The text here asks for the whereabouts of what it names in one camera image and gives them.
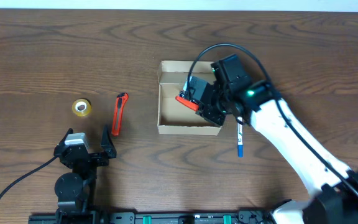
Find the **green light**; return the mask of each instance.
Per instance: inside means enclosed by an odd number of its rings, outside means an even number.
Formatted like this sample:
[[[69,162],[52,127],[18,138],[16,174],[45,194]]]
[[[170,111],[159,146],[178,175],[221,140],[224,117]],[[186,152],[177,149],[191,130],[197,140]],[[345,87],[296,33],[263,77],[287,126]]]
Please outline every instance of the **green light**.
[[[253,90],[248,90],[247,91],[248,96],[253,96],[254,94],[255,94],[255,92]]]

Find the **marker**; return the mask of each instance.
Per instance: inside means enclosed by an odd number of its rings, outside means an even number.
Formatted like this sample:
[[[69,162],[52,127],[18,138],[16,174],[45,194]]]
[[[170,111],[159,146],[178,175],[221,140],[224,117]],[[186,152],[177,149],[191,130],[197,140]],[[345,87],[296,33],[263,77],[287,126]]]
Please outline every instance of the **marker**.
[[[237,153],[239,157],[242,157],[242,125],[237,123]]]

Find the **cable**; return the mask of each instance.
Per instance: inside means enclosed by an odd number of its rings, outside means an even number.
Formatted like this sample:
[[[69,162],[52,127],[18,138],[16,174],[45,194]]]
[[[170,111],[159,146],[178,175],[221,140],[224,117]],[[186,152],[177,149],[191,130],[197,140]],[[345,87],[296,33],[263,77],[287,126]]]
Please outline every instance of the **cable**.
[[[200,58],[208,51],[210,51],[211,49],[214,49],[216,47],[234,47],[235,49],[239,49],[242,52],[244,52],[246,55],[248,55],[250,58],[252,58],[259,66],[259,68],[261,69],[261,71],[263,72],[266,80],[268,82],[270,82],[271,86],[272,86],[272,90],[276,91],[275,87],[273,86],[272,83],[272,79],[270,78],[270,75],[267,73],[265,67],[262,65],[262,63],[259,61],[259,59],[253,54],[251,53],[249,50],[236,45],[236,44],[232,44],[232,43],[220,43],[220,44],[214,44],[212,46],[207,47],[205,50],[203,50],[198,57],[196,58],[196,60],[191,64],[188,76],[187,76],[187,89],[186,92],[189,96],[189,100],[191,99],[191,92],[190,92],[190,77],[191,77],[191,73],[193,72],[193,69],[197,63],[197,61],[200,60]],[[291,121],[285,116],[280,103],[278,102],[279,99],[275,98],[275,102],[277,105],[277,109],[280,112],[281,116],[283,117],[285,123],[287,124],[288,127],[290,127],[290,129],[293,131],[293,133],[298,137],[298,139],[311,151],[311,153],[313,153],[314,156],[317,157],[318,160],[320,160],[321,163],[323,163],[327,169],[329,169],[335,176],[337,176],[339,178],[339,180],[342,181],[342,183],[344,183],[344,185],[348,188],[348,190],[350,190],[357,198],[358,198],[358,191],[329,163],[327,162],[323,157],[320,156],[320,154],[318,154],[316,152],[315,149],[313,149],[313,147],[310,146],[310,144],[302,137],[301,134],[299,134],[299,132],[293,127],[293,125],[291,124]]]
[[[23,176],[19,177],[17,180],[15,180],[13,183],[9,184],[9,186],[7,186],[5,188],[5,190],[3,190],[1,193],[0,193],[0,199],[4,196],[4,194],[9,190],[11,189],[15,184],[19,183],[22,179],[30,176],[31,174],[37,172],[38,170],[46,167],[47,165],[49,165],[51,162],[53,162],[55,159],[57,158],[57,156],[51,158],[48,162],[42,164],[41,166],[39,166],[38,168],[35,168],[34,170],[24,174]]]

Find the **tape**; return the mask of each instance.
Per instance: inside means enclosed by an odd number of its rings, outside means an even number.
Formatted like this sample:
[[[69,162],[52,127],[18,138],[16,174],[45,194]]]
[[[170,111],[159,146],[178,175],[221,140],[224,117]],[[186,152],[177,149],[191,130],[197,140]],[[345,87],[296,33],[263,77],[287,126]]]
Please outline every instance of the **tape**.
[[[77,116],[86,116],[88,115],[91,110],[91,103],[86,99],[79,99],[74,101],[73,106],[71,107],[74,114]]]

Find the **red object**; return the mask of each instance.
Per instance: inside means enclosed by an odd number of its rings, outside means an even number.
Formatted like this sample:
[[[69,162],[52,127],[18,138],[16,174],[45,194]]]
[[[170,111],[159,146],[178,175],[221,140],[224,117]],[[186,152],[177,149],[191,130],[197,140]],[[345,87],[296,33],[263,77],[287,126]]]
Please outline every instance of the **red object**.
[[[198,105],[196,103],[193,103],[190,100],[186,100],[180,96],[176,96],[175,99],[177,101],[179,101],[179,103],[187,106],[188,108],[192,109],[193,111],[198,111]]]
[[[113,136],[119,135],[119,130],[121,129],[121,119],[122,114],[124,113],[124,106],[128,100],[128,93],[120,93],[116,99],[116,108],[114,109],[114,118],[112,121],[111,134]]]

